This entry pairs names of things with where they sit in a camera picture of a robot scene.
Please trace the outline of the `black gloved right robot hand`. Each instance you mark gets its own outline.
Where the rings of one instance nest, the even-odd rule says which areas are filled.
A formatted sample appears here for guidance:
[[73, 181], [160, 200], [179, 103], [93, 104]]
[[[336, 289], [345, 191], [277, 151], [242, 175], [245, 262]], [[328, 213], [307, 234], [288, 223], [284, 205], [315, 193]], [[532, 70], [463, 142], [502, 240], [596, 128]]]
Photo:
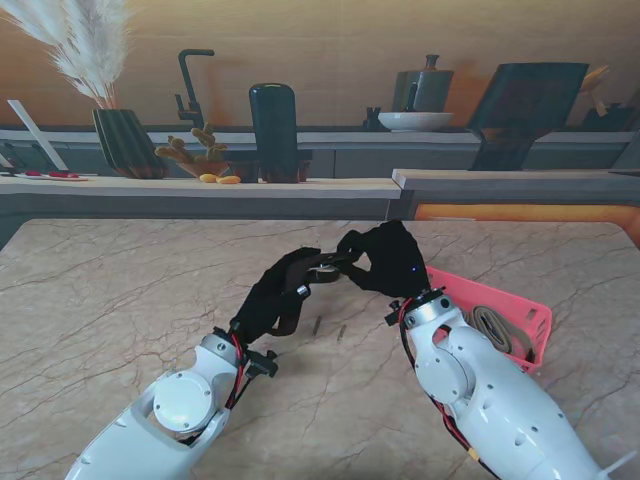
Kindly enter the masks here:
[[339, 266], [355, 285], [391, 298], [411, 298], [429, 290], [426, 266], [418, 243], [400, 220], [381, 223], [364, 233], [349, 231], [337, 251], [353, 257], [366, 254], [370, 269], [353, 263]]

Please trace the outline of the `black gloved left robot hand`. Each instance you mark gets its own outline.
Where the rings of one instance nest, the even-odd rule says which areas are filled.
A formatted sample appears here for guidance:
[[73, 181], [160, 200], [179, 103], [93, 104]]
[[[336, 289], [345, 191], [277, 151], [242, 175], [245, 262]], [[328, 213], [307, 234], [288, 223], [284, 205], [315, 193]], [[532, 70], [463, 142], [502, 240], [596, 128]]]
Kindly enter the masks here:
[[265, 334], [283, 337], [295, 332], [305, 297], [297, 292], [301, 283], [286, 289], [287, 271], [296, 262], [320, 252], [313, 247], [299, 248], [264, 272], [230, 322], [232, 333], [241, 343], [251, 344]]

